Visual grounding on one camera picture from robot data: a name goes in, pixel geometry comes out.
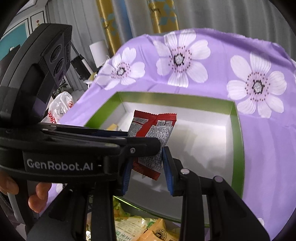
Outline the person's left hand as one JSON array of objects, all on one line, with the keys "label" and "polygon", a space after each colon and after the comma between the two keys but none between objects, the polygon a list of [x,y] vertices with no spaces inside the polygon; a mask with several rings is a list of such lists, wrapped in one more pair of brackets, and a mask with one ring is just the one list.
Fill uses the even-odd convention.
[{"label": "person's left hand", "polygon": [[[34,194],[29,197],[28,205],[35,213],[41,213],[48,201],[48,193],[51,189],[51,183],[38,183]],[[1,171],[1,192],[5,195],[8,193],[16,195],[19,192],[19,187],[16,182],[4,171]]]}]

